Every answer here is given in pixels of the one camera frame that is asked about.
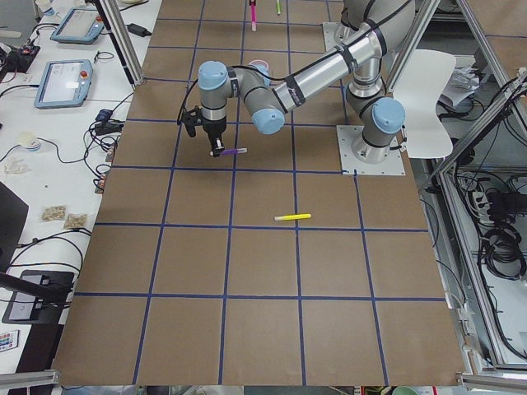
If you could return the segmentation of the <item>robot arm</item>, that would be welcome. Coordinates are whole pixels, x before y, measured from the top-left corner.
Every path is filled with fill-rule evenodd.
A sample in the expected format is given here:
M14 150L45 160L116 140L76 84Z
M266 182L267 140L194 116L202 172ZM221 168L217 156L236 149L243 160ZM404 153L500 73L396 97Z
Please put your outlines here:
M283 127L287 113L347 75L354 76L354 86L366 86L364 96L371 97L382 87L380 77L360 77L359 69L377 64L399 45L414 17L413 1L346 1L341 25L350 29L350 34L314 62L278 78L275 86L270 86L269 74L256 66L206 61L199 66L194 82L200 103L193 109L181 108L177 122L185 126L190 137L195 137L195 129L201 127L208 135L212 155L218 157L225 149L222 134L230 98L243 101L262 134L274 134Z

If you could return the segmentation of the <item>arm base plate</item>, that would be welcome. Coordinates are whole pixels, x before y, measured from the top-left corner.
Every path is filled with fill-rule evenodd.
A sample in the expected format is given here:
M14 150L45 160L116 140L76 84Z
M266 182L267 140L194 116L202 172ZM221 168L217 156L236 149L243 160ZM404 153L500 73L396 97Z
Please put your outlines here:
M338 125L338 149L344 175L405 176L396 137L389 146L377 148L363 139L363 126Z
M322 24L322 30L326 52L345 40L352 33L350 27L345 26L340 22L324 22Z

